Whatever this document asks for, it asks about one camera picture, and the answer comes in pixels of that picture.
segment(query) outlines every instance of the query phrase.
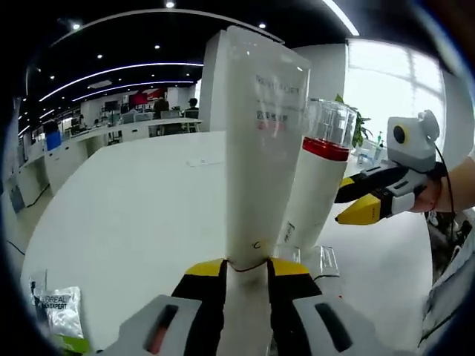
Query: potted plant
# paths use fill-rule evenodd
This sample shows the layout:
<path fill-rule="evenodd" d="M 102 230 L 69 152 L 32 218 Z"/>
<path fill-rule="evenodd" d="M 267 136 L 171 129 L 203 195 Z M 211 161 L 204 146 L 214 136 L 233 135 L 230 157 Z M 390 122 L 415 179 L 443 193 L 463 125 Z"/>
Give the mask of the potted plant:
<path fill-rule="evenodd" d="M 355 133 L 353 134 L 353 140 L 352 140 L 351 144 L 354 148 L 357 148 L 357 146 L 361 147 L 363 145 L 363 140 L 364 140 L 363 136 L 366 137 L 366 139 L 370 139 L 368 134 L 373 136 L 373 133 L 363 126 L 364 122 L 370 121 L 371 119 L 361 116 L 361 114 L 359 113 L 357 108 L 353 108 L 353 107 L 345 104 L 344 101 L 343 101 L 343 98 L 340 96 L 340 94 L 336 95 L 335 101 L 340 102 L 341 104 L 344 104 L 347 107 L 349 107 L 349 108 L 353 109 L 354 111 L 356 111 Z"/>

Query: person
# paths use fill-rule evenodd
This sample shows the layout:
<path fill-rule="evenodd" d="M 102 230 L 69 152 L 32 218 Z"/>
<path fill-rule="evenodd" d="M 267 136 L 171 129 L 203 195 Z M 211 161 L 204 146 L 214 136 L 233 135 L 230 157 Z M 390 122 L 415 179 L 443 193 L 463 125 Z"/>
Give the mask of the person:
<path fill-rule="evenodd" d="M 161 119 L 161 112 L 168 110 L 170 110 L 170 104 L 161 96 L 154 104 L 154 119 Z"/>
<path fill-rule="evenodd" d="M 198 100 L 196 98 L 191 98 L 188 103 L 190 104 L 190 107 L 185 110 L 184 117 L 197 119 L 200 112 L 200 109 L 196 107 Z"/>
<path fill-rule="evenodd" d="M 448 178 L 430 180 L 411 211 L 452 212 L 452 204 L 454 211 L 472 208 L 475 206 L 474 182 L 475 148 L 460 165 L 448 172 Z M 458 248 L 458 253 L 453 255 L 428 296 L 422 325 L 421 350 L 429 350 L 440 341 L 452 320 L 459 316 L 465 296 L 469 294 L 471 281 L 475 277 L 475 229 L 467 236 L 463 246 Z"/>

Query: blue bin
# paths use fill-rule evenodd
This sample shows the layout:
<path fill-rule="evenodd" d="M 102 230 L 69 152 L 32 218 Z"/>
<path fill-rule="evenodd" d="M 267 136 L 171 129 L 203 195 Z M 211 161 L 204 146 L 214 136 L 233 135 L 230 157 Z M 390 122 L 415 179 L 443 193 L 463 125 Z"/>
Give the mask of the blue bin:
<path fill-rule="evenodd" d="M 46 148 L 48 151 L 53 150 L 56 147 L 61 145 L 61 133 L 59 131 L 55 131 L 49 133 L 46 136 Z"/>

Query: ceiling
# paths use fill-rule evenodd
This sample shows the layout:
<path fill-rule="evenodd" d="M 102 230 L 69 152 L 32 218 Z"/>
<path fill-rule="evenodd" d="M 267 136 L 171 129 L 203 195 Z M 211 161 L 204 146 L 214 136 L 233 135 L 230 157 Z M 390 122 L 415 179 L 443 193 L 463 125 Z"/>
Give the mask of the ceiling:
<path fill-rule="evenodd" d="M 266 23 L 265 31 L 285 41 L 290 48 L 344 42 L 351 37 L 348 29 L 322 0 L 174 0 L 176 9 L 199 10 L 228 16 L 247 24 Z M 335 0 L 356 26 L 362 38 L 398 42 L 437 56 L 430 37 L 414 19 L 406 1 Z M 63 111 L 80 96 L 94 92 L 88 86 L 103 80 L 112 84 L 132 85 L 154 81 L 193 81 L 201 78 L 202 67 L 163 65 L 130 68 L 104 73 L 74 85 L 39 101 L 67 83 L 111 68 L 143 63 L 185 62 L 203 63 L 206 42 L 231 22 L 208 16 L 188 13 L 142 13 L 86 24 L 132 10 L 165 8 L 163 0 L 117 2 L 84 0 L 74 8 L 34 4 L 23 12 L 22 30 L 27 30 L 27 46 L 18 46 L 20 56 L 28 62 L 15 62 L 12 66 L 28 65 L 27 91 L 24 76 L 19 77 L 18 95 L 22 102 L 20 130 L 27 125 L 39 125 L 39 116 L 56 109 Z M 79 30 L 52 45 L 71 32 L 73 23 Z M 133 86 L 133 89 L 145 86 Z M 126 89 L 111 90 L 119 93 Z"/>

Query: human hand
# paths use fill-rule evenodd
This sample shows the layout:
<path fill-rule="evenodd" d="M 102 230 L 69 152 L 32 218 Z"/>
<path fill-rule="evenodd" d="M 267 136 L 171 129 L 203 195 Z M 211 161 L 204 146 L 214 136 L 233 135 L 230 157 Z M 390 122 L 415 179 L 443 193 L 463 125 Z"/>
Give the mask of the human hand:
<path fill-rule="evenodd" d="M 427 182 L 427 187 L 418 195 L 414 206 L 410 209 L 413 213 L 423 213 L 433 210 L 439 200 L 442 184 L 440 180 Z"/>

